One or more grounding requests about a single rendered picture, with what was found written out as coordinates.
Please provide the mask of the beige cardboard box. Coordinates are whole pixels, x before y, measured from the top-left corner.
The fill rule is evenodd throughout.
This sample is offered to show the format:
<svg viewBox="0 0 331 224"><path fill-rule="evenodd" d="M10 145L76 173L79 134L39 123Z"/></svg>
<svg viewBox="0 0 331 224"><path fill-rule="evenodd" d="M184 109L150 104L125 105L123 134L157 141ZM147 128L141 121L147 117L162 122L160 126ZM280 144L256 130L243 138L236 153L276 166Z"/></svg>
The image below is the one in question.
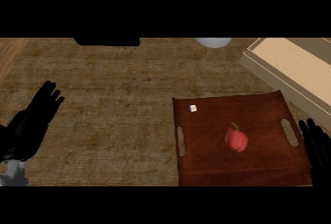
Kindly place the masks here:
<svg viewBox="0 0 331 224"><path fill-rule="evenodd" d="M331 41L258 38L239 64L331 131Z"/></svg>

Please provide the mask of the pale grey round object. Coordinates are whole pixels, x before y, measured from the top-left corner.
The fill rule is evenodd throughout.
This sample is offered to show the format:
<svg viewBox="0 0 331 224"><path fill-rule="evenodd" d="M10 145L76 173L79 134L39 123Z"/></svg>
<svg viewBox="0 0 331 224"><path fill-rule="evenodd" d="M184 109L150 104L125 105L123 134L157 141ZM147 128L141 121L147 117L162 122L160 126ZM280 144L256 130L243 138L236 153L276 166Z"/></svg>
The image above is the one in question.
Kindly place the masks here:
<svg viewBox="0 0 331 224"><path fill-rule="evenodd" d="M197 43L208 48L221 48L228 45L230 38L196 38Z"/></svg>

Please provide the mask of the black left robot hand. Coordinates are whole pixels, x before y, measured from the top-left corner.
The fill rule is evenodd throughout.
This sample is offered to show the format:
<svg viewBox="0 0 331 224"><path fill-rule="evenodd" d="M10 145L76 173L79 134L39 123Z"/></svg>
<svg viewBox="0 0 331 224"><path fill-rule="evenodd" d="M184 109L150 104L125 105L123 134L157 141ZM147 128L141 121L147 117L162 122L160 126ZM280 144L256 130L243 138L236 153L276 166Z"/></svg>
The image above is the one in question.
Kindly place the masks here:
<svg viewBox="0 0 331 224"><path fill-rule="evenodd" d="M47 127L64 97L58 95L55 83L45 81L35 96L10 123L0 124L0 162L26 161L38 151L47 133Z"/></svg>

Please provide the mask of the dark brown wooden tray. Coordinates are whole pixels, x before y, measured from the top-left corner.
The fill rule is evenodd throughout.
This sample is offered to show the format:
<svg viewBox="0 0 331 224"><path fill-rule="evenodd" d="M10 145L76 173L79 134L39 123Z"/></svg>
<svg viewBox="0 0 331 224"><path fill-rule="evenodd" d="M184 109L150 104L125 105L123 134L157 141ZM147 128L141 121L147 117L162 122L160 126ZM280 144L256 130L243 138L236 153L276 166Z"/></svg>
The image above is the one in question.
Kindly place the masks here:
<svg viewBox="0 0 331 224"><path fill-rule="evenodd" d="M282 122L301 140L279 91L172 99L180 186L304 186L304 144L289 144Z"/></svg>

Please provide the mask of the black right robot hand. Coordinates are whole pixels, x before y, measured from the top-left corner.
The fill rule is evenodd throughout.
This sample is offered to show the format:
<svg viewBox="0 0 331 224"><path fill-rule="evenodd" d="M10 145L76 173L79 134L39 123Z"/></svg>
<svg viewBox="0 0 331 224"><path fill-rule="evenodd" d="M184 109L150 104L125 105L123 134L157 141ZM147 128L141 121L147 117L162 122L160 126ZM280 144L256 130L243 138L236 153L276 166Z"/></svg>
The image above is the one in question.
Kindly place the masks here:
<svg viewBox="0 0 331 224"><path fill-rule="evenodd" d="M331 137L311 118L298 121L304 151L310 162L311 185L331 187Z"/></svg>

